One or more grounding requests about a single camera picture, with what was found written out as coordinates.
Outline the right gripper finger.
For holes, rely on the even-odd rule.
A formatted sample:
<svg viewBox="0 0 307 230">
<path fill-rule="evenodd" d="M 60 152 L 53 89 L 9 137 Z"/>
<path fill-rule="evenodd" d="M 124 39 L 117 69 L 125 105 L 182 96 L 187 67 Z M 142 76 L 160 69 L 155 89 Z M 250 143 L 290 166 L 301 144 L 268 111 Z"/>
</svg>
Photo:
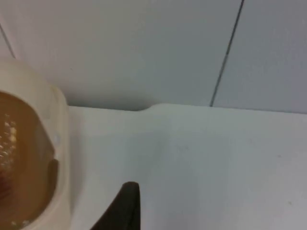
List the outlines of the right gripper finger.
<svg viewBox="0 0 307 230">
<path fill-rule="evenodd" d="M 137 182 L 126 182 L 91 230 L 140 230 L 141 198 Z"/>
</svg>

